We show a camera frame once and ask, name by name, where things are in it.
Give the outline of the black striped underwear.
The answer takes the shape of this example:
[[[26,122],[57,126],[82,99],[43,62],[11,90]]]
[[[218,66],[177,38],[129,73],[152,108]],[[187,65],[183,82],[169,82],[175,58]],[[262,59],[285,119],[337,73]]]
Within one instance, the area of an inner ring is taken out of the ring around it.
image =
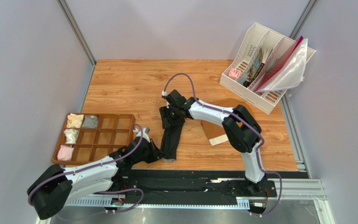
[[[180,142],[181,132],[184,124],[171,126],[164,130],[161,151],[165,154],[162,158],[165,162],[174,162],[177,157],[177,149]]]

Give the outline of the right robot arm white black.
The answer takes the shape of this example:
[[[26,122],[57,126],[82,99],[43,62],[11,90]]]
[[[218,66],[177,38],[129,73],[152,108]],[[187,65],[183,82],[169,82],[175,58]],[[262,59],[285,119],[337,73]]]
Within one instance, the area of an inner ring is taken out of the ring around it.
[[[246,179],[258,191],[264,188],[267,178],[256,153],[262,140],[262,129],[244,106],[221,107],[194,97],[186,99],[177,90],[162,92],[162,98],[167,101],[167,105],[159,109],[164,130],[183,125],[185,119],[206,121],[222,127],[231,146],[241,153]]]

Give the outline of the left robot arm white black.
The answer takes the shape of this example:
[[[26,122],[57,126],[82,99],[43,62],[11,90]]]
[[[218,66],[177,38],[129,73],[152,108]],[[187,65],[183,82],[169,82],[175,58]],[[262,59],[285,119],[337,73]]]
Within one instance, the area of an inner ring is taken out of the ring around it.
[[[136,137],[129,145],[97,161],[71,168],[57,164],[48,167],[27,190],[28,203],[38,218],[53,217],[67,204],[90,194],[143,193],[137,187],[124,187],[124,175],[137,163],[153,163],[165,157],[149,137],[149,131],[136,124]]]

